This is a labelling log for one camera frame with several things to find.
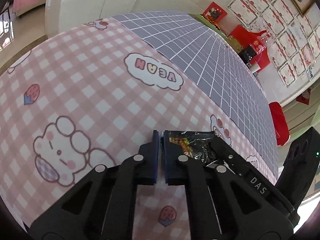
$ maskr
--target red chair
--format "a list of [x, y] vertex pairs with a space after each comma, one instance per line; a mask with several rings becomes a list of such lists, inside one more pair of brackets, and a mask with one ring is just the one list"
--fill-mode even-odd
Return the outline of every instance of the red chair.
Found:
[[[252, 33], [247, 31], [244, 27], [241, 25], [238, 25], [231, 33], [230, 36], [233, 36], [243, 48], [246, 48], [250, 43], [252, 43], [258, 36], [261, 36], [263, 33], [267, 31], [262, 31], [260, 33]], [[255, 56], [250, 63], [253, 65], [254, 63], [257, 63], [260, 67], [260, 70], [257, 72], [260, 72], [262, 69], [264, 69], [266, 66], [270, 64], [269, 56], [268, 56], [268, 49], [265, 49], [262, 53]]]
[[282, 107], [278, 102], [272, 102], [269, 104], [269, 108], [273, 125], [275, 127], [277, 145], [283, 146], [289, 141], [290, 132], [282, 111]]

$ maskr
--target white cloud print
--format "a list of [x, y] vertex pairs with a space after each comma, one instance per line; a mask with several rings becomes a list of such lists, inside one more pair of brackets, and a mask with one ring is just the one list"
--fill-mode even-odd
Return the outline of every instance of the white cloud print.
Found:
[[124, 59], [124, 63], [133, 77], [149, 86], [178, 91], [183, 85], [183, 78], [176, 70], [154, 58], [131, 53]]
[[253, 167], [255, 167], [257, 170], [259, 170], [259, 160], [256, 156], [250, 155], [246, 159], [247, 162], [251, 163]]

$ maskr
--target floor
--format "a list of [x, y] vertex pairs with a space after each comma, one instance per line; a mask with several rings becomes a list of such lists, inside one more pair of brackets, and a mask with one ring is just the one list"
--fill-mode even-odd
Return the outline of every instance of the floor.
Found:
[[34, 8], [21, 17], [10, 9], [0, 16], [0, 75], [17, 59], [47, 39], [44, 28], [45, 6]]

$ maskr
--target cartoon strawberry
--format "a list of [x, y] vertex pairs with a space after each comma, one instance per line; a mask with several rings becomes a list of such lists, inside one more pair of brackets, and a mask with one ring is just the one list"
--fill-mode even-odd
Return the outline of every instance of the cartoon strawberry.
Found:
[[38, 84], [31, 85], [24, 93], [24, 105], [31, 105], [38, 99], [40, 95], [40, 86]]
[[164, 227], [167, 227], [171, 225], [177, 218], [177, 212], [172, 206], [165, 206], [158, 218], [158, 222], [163, 225]]

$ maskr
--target black foil wrapper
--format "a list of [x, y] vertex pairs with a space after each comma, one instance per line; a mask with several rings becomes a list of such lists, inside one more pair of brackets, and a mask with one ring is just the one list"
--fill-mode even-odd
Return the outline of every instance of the black foil wrapper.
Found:
[[179, 144], [182, 147], [184, 155], [200, 160], [206, 166], [212, 163], [224, 164], [223, 161], [217, 158], [215, 152], [209, 146], [210, 140], [215, 136], [214, 131], [169, 131], [171, 143]]

